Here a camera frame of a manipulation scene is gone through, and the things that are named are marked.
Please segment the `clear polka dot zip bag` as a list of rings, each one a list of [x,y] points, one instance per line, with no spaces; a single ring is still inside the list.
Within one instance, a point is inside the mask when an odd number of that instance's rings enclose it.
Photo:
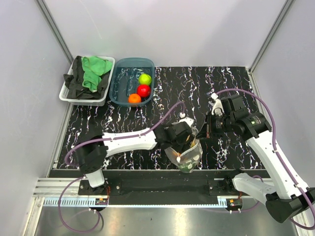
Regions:
[[[170,135],[171,138],[171,145],[172,143],[179,137],[182,137],[184,135],[194,135],[194,139],[196,138],[196,135],[198,134],[197,128],[189,127],[186,123],[181,122],[177,123],[169,128],[167,128],[167,132]],[[194,168],[198,164],[199,160],[201,159],[201,156],[203,154],[202,146],[197,139],[197,144],[193,147],[190,147],[188,150],[185,152],[179,152],[181,154],[180,157],[176,157],[173,155],[173,152],[176,152],[171,145],[166,148],[165,154],[168,157],[168,159],[178,168],[180,165],[187,165],[187,164],[192,164]]]

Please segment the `dark green fake avocado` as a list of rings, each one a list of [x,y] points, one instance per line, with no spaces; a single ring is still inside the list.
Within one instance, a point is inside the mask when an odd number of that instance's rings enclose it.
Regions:
[[[178,169],[183,173],[192,173],[194,166],[192,164],[180,165]]]

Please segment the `red fake apple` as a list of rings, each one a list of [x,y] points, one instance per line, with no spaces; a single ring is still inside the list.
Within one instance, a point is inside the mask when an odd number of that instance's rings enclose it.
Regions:
[[[141,98],[146,98],[151,94],[151,87],[149,85],[139,85],[137,88],[137,94]]]

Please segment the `orange fake fruit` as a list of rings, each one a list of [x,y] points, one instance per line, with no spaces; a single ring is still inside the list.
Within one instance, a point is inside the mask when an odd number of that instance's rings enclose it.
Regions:
[[[133,93],[128,97],[128,102],[132,104],[140,103],[141,101],[142,101],[141,97],[136,93]]]

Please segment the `green fake apple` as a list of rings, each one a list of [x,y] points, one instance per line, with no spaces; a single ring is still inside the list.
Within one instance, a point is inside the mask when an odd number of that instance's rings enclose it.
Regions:
[[[139,76],[139,84],[140,85],[147,85],[147,86],[150,86],[151,85],[151,82],[152,82],[152,77],[149,75],[149,74],[146,74],[146,73],[142,73],[140,76]]]

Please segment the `red yellow fake peach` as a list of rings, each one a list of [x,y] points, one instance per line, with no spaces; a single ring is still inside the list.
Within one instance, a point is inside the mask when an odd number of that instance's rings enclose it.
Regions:
[[[180,157],[181,156],[181,154],[178,153],[178,152],[173,152],[173,155],[176,156],[176,157]]]

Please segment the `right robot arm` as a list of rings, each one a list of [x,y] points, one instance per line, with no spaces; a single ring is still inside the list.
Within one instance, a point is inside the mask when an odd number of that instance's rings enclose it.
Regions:
[[[199,138],[206,139],[223,133],[239,135],[256,153],[272,179],[263,183],[241,170],[225,175],[219,186],[229,194],[243,192],[267,208],[279,223],[309,209],[315,202],[315,189],[297,174],[275,140],[274,125],[260,113],[250,113],[240,95],[220,99],[211,95],[212,110],[206,115]]]

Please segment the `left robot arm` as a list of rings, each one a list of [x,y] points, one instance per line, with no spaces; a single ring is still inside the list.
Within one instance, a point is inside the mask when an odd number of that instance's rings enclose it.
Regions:
[[[187,121],[171,125],[158,125],[155,129],[143,129],[128,133],[105,133],[75,147],[80,172],[87,178],[89,189],[100,195],[106,190],[102,165],[107,156],[134,150],[171,148],[178,153],[187,150],[197,129]]]

